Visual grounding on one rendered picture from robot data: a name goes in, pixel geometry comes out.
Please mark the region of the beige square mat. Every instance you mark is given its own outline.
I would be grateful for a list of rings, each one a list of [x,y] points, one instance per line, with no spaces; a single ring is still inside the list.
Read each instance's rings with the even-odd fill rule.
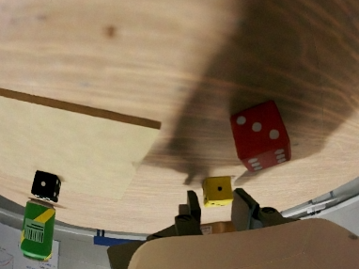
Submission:
[[[121,199],[161,122],[0,88],[0,170],[61,188]]]

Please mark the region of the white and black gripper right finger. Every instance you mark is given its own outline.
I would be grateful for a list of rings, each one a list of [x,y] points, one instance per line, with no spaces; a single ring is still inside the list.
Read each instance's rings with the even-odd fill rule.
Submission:
[[[260,229],[301,220],[285,217],[286,220],[273,207],[261,208],[259,203],[242,188],[235,188],[233,197],[231,221],[237,231]]]

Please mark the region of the green drink can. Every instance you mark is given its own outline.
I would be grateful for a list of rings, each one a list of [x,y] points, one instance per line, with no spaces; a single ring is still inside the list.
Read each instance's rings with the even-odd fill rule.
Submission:
[[[33,198],[26,202],[21,240],[24,258],[48,262],[52,256],[55,212],[50,203]]]

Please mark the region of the red die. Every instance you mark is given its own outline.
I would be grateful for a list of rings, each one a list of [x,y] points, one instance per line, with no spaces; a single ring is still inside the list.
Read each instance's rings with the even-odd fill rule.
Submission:
[[[232,115],[229,120],[238,159],[250,172],[290,160],[289,135],[274,101]]]

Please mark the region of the yellow die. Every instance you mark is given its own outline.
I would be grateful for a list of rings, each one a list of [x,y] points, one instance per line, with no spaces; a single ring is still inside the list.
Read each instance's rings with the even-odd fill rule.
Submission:
[[[202,189],[204,207],[227,206],[233,200],[229,176],[206,178]]]

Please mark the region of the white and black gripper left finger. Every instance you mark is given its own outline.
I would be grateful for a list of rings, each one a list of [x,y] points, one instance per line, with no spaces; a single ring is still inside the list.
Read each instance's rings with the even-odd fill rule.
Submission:
[[[179,214],[175,216],[174,225],[151,234],[144,242],[139,240],[108,247],[107,255],[110,267],[111,269],[128,269],[135,250],[150,240],[190,235],[203,235],[201,231],[201,208],[194,190],[187,190],[187,204],[179,204]]]

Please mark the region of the brown cardboard box with flaps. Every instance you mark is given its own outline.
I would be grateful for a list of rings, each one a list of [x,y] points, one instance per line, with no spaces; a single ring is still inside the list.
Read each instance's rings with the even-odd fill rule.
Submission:
[[[201,225],[203,235],[237,231],[232,222],[215,222]]]

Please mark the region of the black die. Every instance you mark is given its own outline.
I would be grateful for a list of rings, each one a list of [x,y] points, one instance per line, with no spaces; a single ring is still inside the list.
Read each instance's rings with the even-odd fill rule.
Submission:
[[[56,175],[37,170],[33,180],[31,193],[37,198],[57,203],[60,186],[61,181]]]

